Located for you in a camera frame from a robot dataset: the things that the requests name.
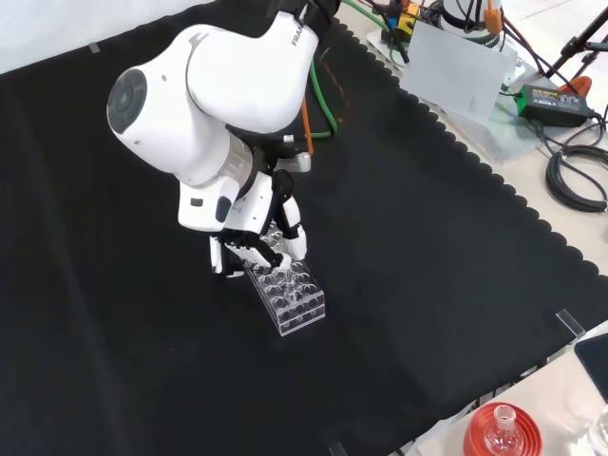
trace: glass bottle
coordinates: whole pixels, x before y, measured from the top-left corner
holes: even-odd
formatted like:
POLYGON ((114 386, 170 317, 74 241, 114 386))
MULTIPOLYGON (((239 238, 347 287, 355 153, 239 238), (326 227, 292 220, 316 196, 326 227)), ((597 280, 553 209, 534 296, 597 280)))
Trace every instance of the glass bottle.
POLYGON ((515 410, 507 405, 494 408, 494 420, 485 431, 485 446, 497 456, 519 456, 523 452, 523 434, 517 425, 515 410))
POLYGON ((587 440, 598 456, 608 456, 608 406, 587 429, 587 440))

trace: transparent container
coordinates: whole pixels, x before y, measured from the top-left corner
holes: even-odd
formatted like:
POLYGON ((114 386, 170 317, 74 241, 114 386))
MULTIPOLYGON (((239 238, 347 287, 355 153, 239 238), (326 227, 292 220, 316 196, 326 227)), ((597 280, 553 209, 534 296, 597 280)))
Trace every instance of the transparent container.
POLYGON ((494 420, 485 432, 485 446, 497 456, 519 456, 523 452, 523 433, 515 410, 507 405, 494 408, 494 420))
POLYGON ((598 456, 608 456, 608 406, 587 429, 587 440, 598 456))
MULTIPOLYGON (((283 234, 274 223, 260 238, 277 252, 282 251, 283 234)), ((287 272, 247 263, 245 268, 281 335, 325 316, 325 294, 304 261, 292 262, 287 272)))

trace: black tablet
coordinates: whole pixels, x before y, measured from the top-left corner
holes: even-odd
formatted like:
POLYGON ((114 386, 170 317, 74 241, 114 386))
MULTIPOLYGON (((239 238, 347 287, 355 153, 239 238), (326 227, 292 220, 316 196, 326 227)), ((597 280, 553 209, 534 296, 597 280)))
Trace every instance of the black tablet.
POLYGON ((608 402, 608 334, 583 340, 575 346, 574 351, 601 397, 608 402))

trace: scalloped edge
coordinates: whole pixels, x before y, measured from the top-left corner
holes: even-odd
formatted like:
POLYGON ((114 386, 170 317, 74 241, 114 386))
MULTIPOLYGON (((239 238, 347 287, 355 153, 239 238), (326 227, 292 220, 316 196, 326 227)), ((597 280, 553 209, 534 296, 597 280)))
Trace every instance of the scalloped edge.
POLYGON ((402 90, 399 87, 399 77, 397 77, 393 70, 389 66, 387 66, 387 64, 392 64, 387 61, 384 56, 382 59, 379 59, 378 55, 374 52, 371 52, 368 45, 361 43, 361 40, 354 36, 354 32, 349 29, 348 25, 341 22, 337 17, 333 18, 332 25, 336 27, 339 32, 344 33, 351 40, 353 40, 357 44, 356 47, 361 49, 361 51, 366 54, 366 58, 374 61, 374 65, 376 65, 375 62, 377 62, 378 64, 380 64, 380 66, 382 66, 382 68, 384 69, 383 72, 386 73, 387 79, 399 88, 399 92, 401 94, 415 101, 418 105, 418 108, 422 111, 422 115, 427 116, 437 126, 437 128, 441 130, 441 134, 443 136, 447 137, 451 143, 455 143, 457 145, 455 149, 463 155, 466 162, 469 162, 472 166, 477 167, 480 172, 488 175, 496 184, 503 186, 505 191, 511 195, 511 197, 518 203, 518 205, 522 207, 523 211, 529 217, 539 222, 539 225, 542 226, 542 230, 544 232, 547 232, 547 234, 553 240, 563 246, 565 248, 566 253, 568 253, 570 256, 574 255, 577 257, 577 260, 581 263, 581 268, 593 271, 591 274, 593 276, 599 277, 601 281, 608 280, 608 275, 603 275, 599 273, 599 268, 596 263, 594 263, 593 261, 589 261, 588 259, 584 259, 584 254, 579 248, 569 244, 566 237, 561 233, 554 231, 553 227, 551 226, 551 223, 549 223, 544 218, 541 218, 541 214, 536 209, 531 206, 528 206, 528 200, 523 195, 520 195, 515 187, 510 184, 504 183, 503 176, 495 173, 491 165, 482 162, 478 154, 468 150, 468 146, 464 142, 458 140, 456 135, 449 130, 448 126, 445 123, 440 122, 439 116, 435 112, 430 110, 430 106, 428 106, 428 104, 420 101, 420 98, 418 98, 417 96, 412 95, 411 93, 408 93, 405 90, 402 90))

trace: black mat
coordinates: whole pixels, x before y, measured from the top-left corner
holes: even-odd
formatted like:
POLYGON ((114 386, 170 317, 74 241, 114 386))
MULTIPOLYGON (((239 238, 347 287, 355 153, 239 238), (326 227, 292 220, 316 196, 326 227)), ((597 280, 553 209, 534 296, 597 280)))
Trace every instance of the black mat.
POLYGON ((295 193, 328 315, 280 339, 105 122, 181 29, 259 35, 264 11, 222 0, 1 78, 0 454, 384 456, 566 343, 555 312, 608 318, 597 268, 336 25, 340 130, 295 193))

